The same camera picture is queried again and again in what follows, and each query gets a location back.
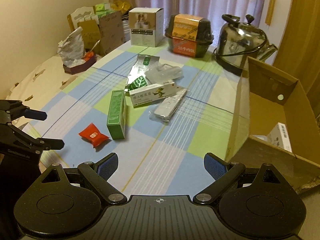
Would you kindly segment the white remote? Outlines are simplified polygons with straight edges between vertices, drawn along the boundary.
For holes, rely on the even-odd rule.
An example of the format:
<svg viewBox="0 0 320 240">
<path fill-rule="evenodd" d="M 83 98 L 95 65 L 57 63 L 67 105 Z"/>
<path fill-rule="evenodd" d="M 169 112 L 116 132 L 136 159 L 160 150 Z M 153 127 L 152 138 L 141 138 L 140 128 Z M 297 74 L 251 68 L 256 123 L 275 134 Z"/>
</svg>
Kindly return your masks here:
<svg viewBox="0 0 320 240">
<path fill-rule="evenodd" d="M 169 122 L 181 101 L 187 93 L 187 89 L 180 89 L 175 95 L 164 99 L 153 111 L 150 112 L 149 118 L 154 121 Z"/>
</svg>

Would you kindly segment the white dinosaur medicine box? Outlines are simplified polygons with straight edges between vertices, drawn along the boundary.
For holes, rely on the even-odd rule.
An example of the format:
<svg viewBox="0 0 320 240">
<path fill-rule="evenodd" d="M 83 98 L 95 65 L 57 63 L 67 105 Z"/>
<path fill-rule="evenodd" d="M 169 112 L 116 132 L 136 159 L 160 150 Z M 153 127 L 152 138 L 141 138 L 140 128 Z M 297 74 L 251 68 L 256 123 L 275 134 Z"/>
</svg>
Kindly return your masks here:
<svg viewBox="0 0 320 240">
<path fill-rule="evenodd" d="M 153 101 L 175 95 L 180 90 L 180 86 L 174 82 L 163 84 L 152 84 L 145 87 L 129 91 L 129 96 L 133 107 L 144 105 Z"/>
</svg>

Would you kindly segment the white product carton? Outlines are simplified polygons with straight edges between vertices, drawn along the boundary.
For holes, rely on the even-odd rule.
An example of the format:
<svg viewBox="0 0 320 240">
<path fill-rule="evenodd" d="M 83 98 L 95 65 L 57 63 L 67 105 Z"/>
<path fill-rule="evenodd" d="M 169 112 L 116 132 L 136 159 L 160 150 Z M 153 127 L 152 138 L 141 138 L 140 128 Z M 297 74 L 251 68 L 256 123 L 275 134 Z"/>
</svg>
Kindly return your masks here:
<svg viewBox="0 0 320 240">
<path fill-rule="evenodd" d="M 130 41 L 133 46 L 157 47 L 164 36 L 163 8 L 133 8 L 129 11 Z"/>
</svg>

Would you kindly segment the dark red tray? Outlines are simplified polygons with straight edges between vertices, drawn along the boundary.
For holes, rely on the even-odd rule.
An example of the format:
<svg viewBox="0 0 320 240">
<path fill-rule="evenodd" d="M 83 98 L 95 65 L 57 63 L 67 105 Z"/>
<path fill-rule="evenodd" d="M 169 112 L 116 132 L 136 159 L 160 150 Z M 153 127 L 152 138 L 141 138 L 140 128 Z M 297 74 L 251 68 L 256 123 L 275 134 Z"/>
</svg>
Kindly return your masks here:
<svg viewBox="0 0 320 240">
<path fill-rule="evenodd" d="M 69 66 L 63 65 L 64 72 L 67 74 L 78 74 L 88 70 L 97 61 L 96 54 L 93 51 L 87 52 L 83 58 L 75 60 Z"/>
</svg>

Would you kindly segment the white wooden chair back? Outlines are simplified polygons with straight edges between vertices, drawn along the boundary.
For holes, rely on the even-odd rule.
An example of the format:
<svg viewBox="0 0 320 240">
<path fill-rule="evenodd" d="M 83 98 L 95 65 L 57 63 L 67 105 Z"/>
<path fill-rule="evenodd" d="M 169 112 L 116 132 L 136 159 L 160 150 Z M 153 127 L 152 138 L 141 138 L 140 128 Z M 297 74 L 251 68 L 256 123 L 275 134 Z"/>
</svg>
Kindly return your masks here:
<svg viewBox="0 0 320 240">
<path fill-rule="evenodd" d="M 80 7 L 73 13 L 67 15 L 67 21 L 71 31 L 75 31 L 78 27 L 78 22 L 83 20 L 85 16 L 91 16 L 95 14 L 95 7 Z"/>
</svg>

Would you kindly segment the stainless steel kettle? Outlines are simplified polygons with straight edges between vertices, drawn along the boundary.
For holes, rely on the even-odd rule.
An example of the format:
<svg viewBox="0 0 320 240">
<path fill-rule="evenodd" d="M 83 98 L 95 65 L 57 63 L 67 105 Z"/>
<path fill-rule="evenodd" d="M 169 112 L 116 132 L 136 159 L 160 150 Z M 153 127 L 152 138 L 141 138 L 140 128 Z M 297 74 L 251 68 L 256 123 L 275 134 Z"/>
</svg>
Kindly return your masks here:
<svg viewBox="0 0 320 240">
<path fill-rule="evenodd" d="M 226 23 L 221 28 L 214 50 L 215 61 L 237 76 L 242 74 L 247 57 L 264 62 L 278 50 L 269 43 L 266 33 L 252 24 L 252 15 L 247 14 L 245 18 L 246 22 L 241 22 L 238 16 L 222 15 Z"/>
</svg>

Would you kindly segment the red snack packet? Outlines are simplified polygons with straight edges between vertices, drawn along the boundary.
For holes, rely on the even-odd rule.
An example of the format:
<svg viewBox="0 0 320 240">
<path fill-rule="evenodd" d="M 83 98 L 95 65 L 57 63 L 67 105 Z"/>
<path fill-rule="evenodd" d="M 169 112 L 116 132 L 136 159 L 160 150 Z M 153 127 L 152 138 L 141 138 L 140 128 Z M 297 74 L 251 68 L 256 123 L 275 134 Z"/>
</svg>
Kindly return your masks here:
<svg viewBox="0 0 320 240">
<path fill-rule="evenodd" d="M 100 146 L 109 139 L 109 137 L 101 133 L 93 123 L 89 124 L 79 135 L 82 139 L 89 141 L 93 148 Z"/>
</svg>

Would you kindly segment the green slim box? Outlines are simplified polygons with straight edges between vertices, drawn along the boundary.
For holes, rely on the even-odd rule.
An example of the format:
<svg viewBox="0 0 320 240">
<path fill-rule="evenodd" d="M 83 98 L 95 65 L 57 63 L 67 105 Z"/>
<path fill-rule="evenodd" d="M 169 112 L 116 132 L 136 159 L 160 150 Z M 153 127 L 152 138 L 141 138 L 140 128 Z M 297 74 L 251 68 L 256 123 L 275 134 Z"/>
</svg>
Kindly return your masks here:
<svg viewBox="0 0 320 240">
<path fill-rule="evenodd" d="M 113 140 L 125 139 L 126 99 L 123 90 L 111 94 L 106 126 Z"/>
</svg>

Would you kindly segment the yellow plastic bag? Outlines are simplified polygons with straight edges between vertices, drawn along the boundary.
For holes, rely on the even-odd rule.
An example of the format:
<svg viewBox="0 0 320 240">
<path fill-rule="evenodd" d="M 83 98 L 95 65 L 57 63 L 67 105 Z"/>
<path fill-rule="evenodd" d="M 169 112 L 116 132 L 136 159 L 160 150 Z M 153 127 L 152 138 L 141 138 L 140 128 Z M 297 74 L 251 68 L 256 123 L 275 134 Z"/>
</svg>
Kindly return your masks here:
<svg viewBox="0 0 320 240">
<path fill-rule="evenodd" d="M 131 4 L 129 2 L 123 2 L 123 1 L 115 1 L 111 3 L 110 7 L 113 10 L 121 11 L 122 14 L 124 14 L 126 11 L 129 11 L 131 8 Z"/>
</svg>

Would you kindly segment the brown cardboard carton on floor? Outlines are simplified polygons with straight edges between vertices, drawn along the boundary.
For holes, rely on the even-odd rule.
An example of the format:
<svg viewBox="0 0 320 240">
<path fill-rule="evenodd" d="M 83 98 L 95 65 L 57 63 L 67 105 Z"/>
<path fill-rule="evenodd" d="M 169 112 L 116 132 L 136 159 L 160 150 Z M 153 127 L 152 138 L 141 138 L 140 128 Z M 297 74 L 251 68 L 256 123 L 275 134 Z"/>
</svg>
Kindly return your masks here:
<svg viewBox="0 0 320 240">
<path fill-rule="evenodd" d="M 79 22 L 78 27 L 82 27 L 84 48 L 91 50 L 99 41 L 93 51 L 105 56 L 124 43 L 123 22 L 119 11 L 109 13 L 98 20 L 99 24 L 96 20 Z"/>
</svg>

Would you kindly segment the black orange instant meal bowl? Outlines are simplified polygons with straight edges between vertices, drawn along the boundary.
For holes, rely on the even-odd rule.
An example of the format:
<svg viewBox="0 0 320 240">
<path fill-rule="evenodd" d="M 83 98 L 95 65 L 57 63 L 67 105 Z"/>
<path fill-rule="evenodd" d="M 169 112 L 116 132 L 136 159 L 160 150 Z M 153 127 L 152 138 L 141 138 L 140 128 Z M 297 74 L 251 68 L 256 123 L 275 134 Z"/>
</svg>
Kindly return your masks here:
<svg viewBox="0 0 320 240">
<path fill-rule="evenodd" d="M 188 14 L 171 15 L 165 36 L 172 53 L 194 58 L 204 57 L 214 40 L 210 20 Z"/>
</svg>

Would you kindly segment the silver green foil pouch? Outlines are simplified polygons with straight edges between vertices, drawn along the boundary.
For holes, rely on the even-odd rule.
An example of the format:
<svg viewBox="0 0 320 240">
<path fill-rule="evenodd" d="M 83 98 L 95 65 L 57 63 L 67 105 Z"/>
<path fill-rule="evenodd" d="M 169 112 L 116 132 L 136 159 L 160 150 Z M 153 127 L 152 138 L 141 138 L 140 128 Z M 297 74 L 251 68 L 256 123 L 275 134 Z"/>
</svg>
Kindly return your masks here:
<svg viewBox="0 0 320 240">
<path fill-rule="evenodd" d="M 159 59 L 159 56 L 138 54 L 136 62 L 127 76 L 124 91 L 129 92 L 150 85 L 151 82 L 146 78 L 145 72 L 152 64 L 158 62 Z"/>
</svg>

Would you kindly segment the brown cardboard box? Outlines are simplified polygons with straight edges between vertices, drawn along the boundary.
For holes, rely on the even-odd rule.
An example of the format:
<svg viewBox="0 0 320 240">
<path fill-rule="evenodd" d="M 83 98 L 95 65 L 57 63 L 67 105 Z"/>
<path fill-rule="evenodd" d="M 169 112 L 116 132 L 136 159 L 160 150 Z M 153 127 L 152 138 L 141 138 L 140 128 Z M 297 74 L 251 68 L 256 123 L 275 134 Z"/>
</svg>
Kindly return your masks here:
<svg viewBox="0 0 320 240">
<path fill-rule="evenodd" d="M 278 123 L 291 150 L 259 139 Z M 247 167 L 272 163 L 297 193 L 319 185 L 319 131 L 300 81 L 248 57 L 238 82 L 228 146 L 223 159 Z"/>
</svg>

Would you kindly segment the white green medicine box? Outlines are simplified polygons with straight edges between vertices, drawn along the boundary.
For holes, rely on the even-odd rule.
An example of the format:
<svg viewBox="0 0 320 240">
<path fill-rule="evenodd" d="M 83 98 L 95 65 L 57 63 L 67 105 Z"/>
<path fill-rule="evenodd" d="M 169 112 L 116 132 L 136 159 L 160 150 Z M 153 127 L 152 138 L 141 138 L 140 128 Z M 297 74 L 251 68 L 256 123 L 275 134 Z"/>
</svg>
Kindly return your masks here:
<svg viewBox="0 0 320 240">
<path fill-rule="evenodd" d="M 267 135 L 267 142 L 292 153 L 292 147 L 286 125 L 278 122 L 272 131 Z"/>
</svg>

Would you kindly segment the clear plastic packaging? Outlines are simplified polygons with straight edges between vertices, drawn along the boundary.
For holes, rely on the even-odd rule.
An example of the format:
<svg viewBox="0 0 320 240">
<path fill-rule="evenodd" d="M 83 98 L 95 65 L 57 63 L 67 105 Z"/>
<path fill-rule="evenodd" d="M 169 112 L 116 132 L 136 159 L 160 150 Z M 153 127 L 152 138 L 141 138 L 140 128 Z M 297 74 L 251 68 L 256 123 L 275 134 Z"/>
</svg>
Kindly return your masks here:
<svg viewBox="0 0 320 240">
<path fill-rule="evenodd" d="M 183 77 L 183 71 L 180 67 L 160 62 L 153 63 L 144 74 L 152 84 L 165 83 Z"/>
</svg>

